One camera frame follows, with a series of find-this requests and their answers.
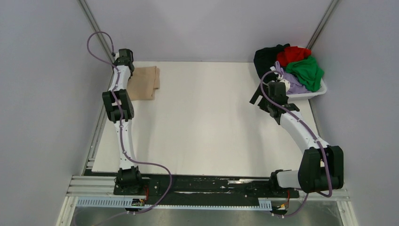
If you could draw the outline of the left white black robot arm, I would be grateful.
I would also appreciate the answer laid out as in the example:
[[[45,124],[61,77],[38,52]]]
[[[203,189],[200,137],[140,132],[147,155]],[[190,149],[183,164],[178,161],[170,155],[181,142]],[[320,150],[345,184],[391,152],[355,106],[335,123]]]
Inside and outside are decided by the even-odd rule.
[[[107,118],[113,123],[119,147],[119,166],[114,194],[136,195],[144,189],[132,139],[134,108],[128,94],[128,82],[134,72],[133,51],[123,48],[114,53],[114,77],[109,89],[102,93]]]

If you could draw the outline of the beige t-shirt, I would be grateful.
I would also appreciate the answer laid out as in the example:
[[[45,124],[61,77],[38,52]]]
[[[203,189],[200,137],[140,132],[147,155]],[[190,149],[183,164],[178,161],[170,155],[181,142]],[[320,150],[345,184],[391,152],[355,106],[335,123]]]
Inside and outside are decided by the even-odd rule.
[[[154,100],[160,88],[160,69],[156,66],[138,67],[128,81],[127,91],[131,101]]]

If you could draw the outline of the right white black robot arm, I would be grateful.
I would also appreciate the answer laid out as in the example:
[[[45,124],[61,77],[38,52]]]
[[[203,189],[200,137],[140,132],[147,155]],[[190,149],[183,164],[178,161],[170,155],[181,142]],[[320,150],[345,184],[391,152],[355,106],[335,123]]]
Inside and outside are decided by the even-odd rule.
[[[302,152],[298,170],[277,170],[268,184],[274,196],[282,196],[288,188],[330,197],[344,185],[343,150],[316,135],[303,119],[300,109],[288,102],[282,82],[261,83],[250,103],[258,106],[280,125]]]

